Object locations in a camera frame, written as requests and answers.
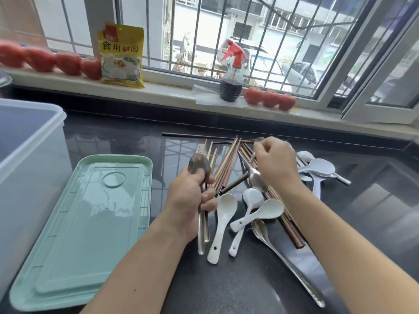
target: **window sill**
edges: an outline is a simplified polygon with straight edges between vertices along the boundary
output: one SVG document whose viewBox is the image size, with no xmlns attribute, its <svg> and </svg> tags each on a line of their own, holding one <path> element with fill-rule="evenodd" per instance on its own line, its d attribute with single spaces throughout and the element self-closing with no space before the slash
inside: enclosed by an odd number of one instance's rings
<svg viewBox="0 0 419 314">
<path fill-rule="evenodd" d="M 379 137 L 418 140 L 419 130 L 407 125 L 387 123 L 354 123 L 340 120 L 339 114 L 306 108 L 295 108 L 288 113 L 263 106 L 236 108 L 226 106 L 197 105 L 191 89 L 145 83 L 144 89 L 101 84 L 85 77 L 71 77 L 63 73 L 37 73 L 31 69 L 5 69 L 14 79 L 14 84 L 76 94 L 86 94 L 133 102 L 144 102 L 176 108 L 220 113 L 231 116 L 277 121 L 301 126 L 312 126 L 329 130 L 376 135 Z"/>
</svg>

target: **red spray nozzle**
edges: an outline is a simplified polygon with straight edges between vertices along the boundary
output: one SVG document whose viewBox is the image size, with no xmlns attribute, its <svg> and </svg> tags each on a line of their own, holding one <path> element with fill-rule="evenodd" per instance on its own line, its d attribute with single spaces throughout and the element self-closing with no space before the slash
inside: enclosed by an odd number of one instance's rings
<svg viewBox="0 0 419 314">
<path fill-rule="evenodd" d="M 227 58 L 234 56 L 233 68 L 241 69 L 241 61 L 243 59 L 243 55 L 245 59 L 248 59 L 246 53 L 232 40 L 227 40 L 227 45 L 227 52 L 225 53 L 224 57 L 220 59 L 220 61 L 225 61 Z"/>
</svg>

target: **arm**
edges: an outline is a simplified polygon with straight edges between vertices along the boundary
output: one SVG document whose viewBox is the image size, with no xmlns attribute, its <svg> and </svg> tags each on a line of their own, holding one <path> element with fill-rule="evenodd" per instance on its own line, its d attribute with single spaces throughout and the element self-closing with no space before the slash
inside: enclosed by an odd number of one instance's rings
<svg viewBox="0 0 419 314">
<path fill-rule="evenodd" d="M 255 144 L 258 169 L 281 196 L 351 313 L 414 313 L 419 284 L 318 200 L 300 181 L 295 152 L 276 138 Z"/>
<path fill-rule="evenodd" d="M 197 235 L 199 203 L 207 211 L 217 208 L 213 188 L 201 194 L 203 179 L 202 170 L 189 175 L 184 169 L 170 183 L 163 211 L 81 314 L 160 313 L 183 250 Z"/>
</svg>

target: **dark liquid in bottle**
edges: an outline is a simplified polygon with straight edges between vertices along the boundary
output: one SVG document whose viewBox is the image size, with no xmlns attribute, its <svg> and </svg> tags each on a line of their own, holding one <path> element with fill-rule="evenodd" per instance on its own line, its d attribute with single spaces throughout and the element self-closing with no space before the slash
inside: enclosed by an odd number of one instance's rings
<svg viewBox="0 0 419 314">
<path fill-rule="evenodd" d="M 234 102 L 240 95 L 242 88 L 243 85 L 233 85 L 222 80 L 220 84 L 220 97 L 225 101 Z"/>
</svg>

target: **mint green tray lid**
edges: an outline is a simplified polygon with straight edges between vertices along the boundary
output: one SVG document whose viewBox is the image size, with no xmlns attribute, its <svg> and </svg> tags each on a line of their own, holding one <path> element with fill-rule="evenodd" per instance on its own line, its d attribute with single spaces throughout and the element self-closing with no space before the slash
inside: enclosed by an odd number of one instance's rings
<svg viewBox="0 0 419 314">
<path fill-rule="evenodd" d="M 152 168 L 142 156 L 83 158 L 12 285 L 13 307 L 90 301 L 149 226 Z"/>
</svg>

